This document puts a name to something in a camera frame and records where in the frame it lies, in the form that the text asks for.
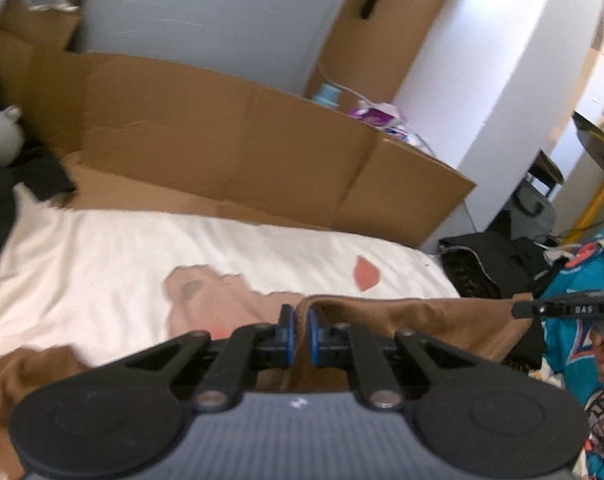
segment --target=white cloth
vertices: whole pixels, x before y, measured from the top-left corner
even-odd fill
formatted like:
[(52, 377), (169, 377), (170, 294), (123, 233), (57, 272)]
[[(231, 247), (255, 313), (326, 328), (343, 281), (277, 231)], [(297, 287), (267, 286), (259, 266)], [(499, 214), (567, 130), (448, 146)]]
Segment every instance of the white cloth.
[[(16, 187), (18, 220), (0, 256), (0, 355), (72, 344), (100, 365), (167, 338), (163, 281), (178, 266), (242, 274), (253, 290), (376, 299), (456, 298), (425, 254), (359, 235), (158, 212), (72, 211)], [(362, 293), (363, 256), (381, 281)]]

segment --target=metal bolt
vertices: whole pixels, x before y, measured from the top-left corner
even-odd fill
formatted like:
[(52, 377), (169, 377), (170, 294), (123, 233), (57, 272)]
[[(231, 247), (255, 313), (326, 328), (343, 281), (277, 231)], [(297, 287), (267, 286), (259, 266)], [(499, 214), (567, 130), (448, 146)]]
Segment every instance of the metal bolt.
[(207, 390), (200, 393), (197, 398), (197, 403), (202, 408), (219, 408), (228, 401), (228, 397), (219, 390)]
[(378, 390), (371, 394), (370, 401), (376, 408), (395, 408), (402, 404), (403, 397), (393, 390)]

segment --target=gray ribbed surface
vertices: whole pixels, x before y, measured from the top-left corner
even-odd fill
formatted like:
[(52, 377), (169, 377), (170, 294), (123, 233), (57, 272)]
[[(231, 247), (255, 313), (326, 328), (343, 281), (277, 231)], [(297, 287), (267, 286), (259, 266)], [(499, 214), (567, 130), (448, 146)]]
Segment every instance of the gray ribbed surface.
[[(352, 394), (246, 394), (234, 410), (197, 418), (165, 460), (130, 480), (477, 480), (444, 463), (399, 415)], [(571, 480), (569, 473), (548, 480)], [(29, 480), (42, 480), (30, 475)]]

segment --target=light blue object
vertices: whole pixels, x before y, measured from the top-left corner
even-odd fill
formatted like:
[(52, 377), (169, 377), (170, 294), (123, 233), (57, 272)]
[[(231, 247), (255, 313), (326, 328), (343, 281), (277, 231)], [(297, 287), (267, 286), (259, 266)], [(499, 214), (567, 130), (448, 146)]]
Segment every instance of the light blue object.
[(339, 94), (341, 94), (339, 88), (325, 83), (320, 91), (313, 96), (313, 102), (326, 108), (337, 108), (339, 106)]

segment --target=gray panel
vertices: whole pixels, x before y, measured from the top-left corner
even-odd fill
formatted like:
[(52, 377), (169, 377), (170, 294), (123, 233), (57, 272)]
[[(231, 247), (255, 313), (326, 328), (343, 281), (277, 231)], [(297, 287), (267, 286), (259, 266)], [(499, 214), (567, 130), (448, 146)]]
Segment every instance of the gray panel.
[(300, 93), (343, 0), (85, 0), (80, 50), (154, 57)]
[[(130, 480), (479, 480), (431, 454), (396, 414), (345, 394), (246, 394), (202, 415), (182, 444)], [(568, 472), (546, 480), (572, 480)], [(43, 480), (29, 475), (28, 480)]]

